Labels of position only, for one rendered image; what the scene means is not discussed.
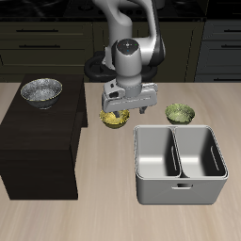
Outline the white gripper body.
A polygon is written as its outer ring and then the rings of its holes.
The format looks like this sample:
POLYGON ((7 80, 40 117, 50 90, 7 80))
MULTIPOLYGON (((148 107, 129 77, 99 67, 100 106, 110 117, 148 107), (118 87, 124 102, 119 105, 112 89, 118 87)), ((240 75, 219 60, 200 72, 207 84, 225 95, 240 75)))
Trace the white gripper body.
POLYGON ((157 104, 158 86, 155 83, 142 85, 141 92, 136 97, 108 97, 103 93, 102 109, 105 113, 126 109, 143 108, 157 104))

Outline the green bowl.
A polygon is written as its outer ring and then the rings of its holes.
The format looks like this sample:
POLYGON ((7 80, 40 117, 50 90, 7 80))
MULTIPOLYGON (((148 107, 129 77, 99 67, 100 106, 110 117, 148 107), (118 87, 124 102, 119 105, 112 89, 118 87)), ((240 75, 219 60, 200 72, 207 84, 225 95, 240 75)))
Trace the green bowl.
POLYGON ((171 104, 165 114, 171 124, 189 124, 195 117, 195 111, 187 104, 171 104))

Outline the white two-bin basket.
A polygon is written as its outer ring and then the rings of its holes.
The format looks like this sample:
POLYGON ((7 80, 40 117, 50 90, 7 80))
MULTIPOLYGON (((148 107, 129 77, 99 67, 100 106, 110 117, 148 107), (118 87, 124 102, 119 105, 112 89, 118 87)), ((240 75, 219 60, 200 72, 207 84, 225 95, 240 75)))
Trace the white two-bin basket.
POLYGON ((141 204, 213 204, 229 177, 207 125, 138 125, 134 147, 141 204))

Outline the dark kitchen cupboards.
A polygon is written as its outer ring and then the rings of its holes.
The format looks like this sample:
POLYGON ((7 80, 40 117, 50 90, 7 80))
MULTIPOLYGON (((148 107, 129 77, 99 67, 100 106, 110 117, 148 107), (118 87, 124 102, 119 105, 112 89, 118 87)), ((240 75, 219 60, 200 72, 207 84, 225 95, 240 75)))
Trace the dark kitchen cupboards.
MULTIPOLYGON (((192 82, 204 23, 241 23, 241 0, 166 0, 158 18, 167 55, 153 80, 192 82)), ((91 0, 0 0, 0 82, 82 74, 108 41, 107 19, 91 0)))

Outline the flat black base plate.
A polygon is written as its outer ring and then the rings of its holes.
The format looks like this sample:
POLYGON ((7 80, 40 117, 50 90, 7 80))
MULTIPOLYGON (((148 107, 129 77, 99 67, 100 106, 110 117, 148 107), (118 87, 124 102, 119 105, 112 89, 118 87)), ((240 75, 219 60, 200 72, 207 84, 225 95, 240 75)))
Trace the flat black base plate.
MULTIPOLYGON (((105 57, 104 51, 97 51, 94 56, 90 58, 84 67, 85 76, 89 78, 92 83, 106 83, 117 77, 116 71, 111 70, 103 64, 105 57)), ((156 67, 143 66, 141 76, 143 82, 151 82, 157 74, 156 67)))

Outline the yellow bowl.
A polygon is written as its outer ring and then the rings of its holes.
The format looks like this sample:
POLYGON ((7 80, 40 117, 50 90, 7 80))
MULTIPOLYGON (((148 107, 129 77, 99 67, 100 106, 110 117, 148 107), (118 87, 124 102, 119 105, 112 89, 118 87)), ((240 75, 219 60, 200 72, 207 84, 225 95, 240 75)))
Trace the yellow bowl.
POLYGON ((105 113, 100 112, 101 121, 109 128, 118 129, 121 128, 130 118, 130 112, 128 110, 120 110, 120 117, 116 118, 114 112, 105 113))

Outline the dark wooden cabinet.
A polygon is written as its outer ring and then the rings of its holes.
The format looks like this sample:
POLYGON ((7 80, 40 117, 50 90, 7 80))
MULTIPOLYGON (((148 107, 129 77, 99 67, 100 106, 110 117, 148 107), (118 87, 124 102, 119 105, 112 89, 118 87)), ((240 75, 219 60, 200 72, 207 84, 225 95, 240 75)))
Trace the dark wooden cabinet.
POLYGON ((76 200, 74 167, 88 125, 84 76, 51 74, 63 90, 47 110, 17 93, 0 124, 0 177, 12 200, 76 200))

